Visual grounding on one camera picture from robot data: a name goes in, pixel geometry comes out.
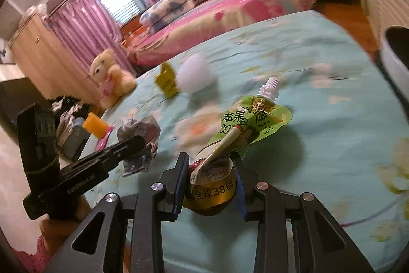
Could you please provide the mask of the left hand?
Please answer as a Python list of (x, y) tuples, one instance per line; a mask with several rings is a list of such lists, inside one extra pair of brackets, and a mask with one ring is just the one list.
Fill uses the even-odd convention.
[(68, 237), (77, 229), (78, 225), (90, 213), (91, 207), (85, 198), (78, 199), (77, 210), (72, 220), (52, 220), (49, 217), (40, 222), (40, 231), (44, 239), (44, 246), (48, 255), (53, 256)]

